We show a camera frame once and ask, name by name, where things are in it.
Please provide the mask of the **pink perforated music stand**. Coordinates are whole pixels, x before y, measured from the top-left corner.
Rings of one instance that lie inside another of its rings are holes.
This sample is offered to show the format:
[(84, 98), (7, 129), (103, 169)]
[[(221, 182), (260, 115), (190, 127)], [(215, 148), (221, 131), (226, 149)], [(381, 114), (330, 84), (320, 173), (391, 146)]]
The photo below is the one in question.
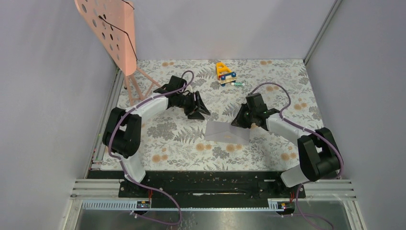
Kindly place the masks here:
[[(130, 0), (74, 0), (79, 14), (102, 43), (115, 65), (124, 75), (130, 105), (144, 100), (160, 84), (137, 64), (135, 40), (135, 6)], [(151, 84), (142, 92), (135, 74)]]

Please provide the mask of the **floral patterned table mat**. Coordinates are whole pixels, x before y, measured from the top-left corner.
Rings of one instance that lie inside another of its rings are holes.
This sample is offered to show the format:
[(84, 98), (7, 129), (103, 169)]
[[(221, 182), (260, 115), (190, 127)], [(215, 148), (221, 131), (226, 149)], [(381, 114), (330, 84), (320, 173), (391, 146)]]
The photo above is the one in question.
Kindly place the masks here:
[(204, 140), (208, 121), (231, 122), (253, 89), (269, 108), (284, 109), (284, 117), (310, 129), (323, 127), (305, 66), (300, 59), (225, 60), (245, 86), (220, 86), (215, 60), (140, 60), (138, 66), (165, 84), (172, 75), (189, 80), (211, 112), (205, 120), (189, 120), (183, 110), (171, 108), (142, 124), (138, 150), (146, 170), (161, 171), (284, 171), (299, 162), (288, 140), (251, 127), (248, 145)]

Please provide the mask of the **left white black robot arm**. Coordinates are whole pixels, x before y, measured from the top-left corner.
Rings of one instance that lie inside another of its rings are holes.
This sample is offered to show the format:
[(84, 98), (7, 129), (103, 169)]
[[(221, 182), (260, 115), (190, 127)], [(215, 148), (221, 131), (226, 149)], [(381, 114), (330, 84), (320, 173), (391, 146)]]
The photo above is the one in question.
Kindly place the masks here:
[(125, 178), (132, 182), (130, 191), (137, 197), (146, 195), (149, 186), (143, 181), (146, 171), (137, 153), (143, 122), (172, 107), (183, 109), (188, 119), (204, 120), (205, 115), (211, 114), (200, 93), (187, 89), (189, 85), (185, 79), (172, 76), (139, 104), (126, 109), (115, 107), (110, 112), (102, 142), (109, 156), (119, 161)]

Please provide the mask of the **yellow blue toy car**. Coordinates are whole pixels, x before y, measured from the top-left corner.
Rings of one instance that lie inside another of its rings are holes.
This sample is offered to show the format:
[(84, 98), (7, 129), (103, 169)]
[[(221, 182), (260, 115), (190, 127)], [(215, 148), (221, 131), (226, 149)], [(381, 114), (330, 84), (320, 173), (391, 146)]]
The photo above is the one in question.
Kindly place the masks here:
[(237, 81), (237, 74), (228, 68), (224, 63), (216, 63), (216, 74), (220, 86), (225, 87), (227, 83), (235, 83)]

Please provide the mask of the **green white glue stick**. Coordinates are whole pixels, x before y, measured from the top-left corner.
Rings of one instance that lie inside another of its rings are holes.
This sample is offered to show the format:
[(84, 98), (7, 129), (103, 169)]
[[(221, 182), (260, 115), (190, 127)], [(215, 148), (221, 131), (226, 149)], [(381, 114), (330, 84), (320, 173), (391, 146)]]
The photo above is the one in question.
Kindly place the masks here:
[(231, 82), (231, 85), (232, 85), (232, 86), (236, 86), (236, 87), (245, 86), (245, 84), (244, 84), (244, 83), (241, 83), (241, 82)]

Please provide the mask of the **grey lavender envelope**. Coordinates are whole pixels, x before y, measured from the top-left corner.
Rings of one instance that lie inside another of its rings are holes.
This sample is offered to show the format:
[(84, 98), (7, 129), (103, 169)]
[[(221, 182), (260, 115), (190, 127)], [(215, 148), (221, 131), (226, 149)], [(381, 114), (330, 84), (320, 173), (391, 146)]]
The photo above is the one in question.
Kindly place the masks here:
[(250, 129), (232, 126), (230, 123), (208, 121), (206, 124), (204, 140), (229, 144), (248, 145)]

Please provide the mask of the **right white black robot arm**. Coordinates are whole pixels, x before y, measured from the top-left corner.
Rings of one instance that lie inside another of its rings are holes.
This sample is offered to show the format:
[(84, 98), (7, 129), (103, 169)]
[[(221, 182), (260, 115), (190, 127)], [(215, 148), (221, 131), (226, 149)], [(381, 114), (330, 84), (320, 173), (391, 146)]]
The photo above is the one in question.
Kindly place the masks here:
[(298, 148), (299, 164), (282, 172), (274, 185), (278, 196), (287, 197), (294, 186), (315, 182), (341, 169), (342, 160), (329, 129), (324, 127), (312, 131), (287, 121), (279, 110), (267, 107), (260, 93), (248, 95), (246, 101), (232, 121), (232, 126), (250, 128), (255, 124), (282, 136)]

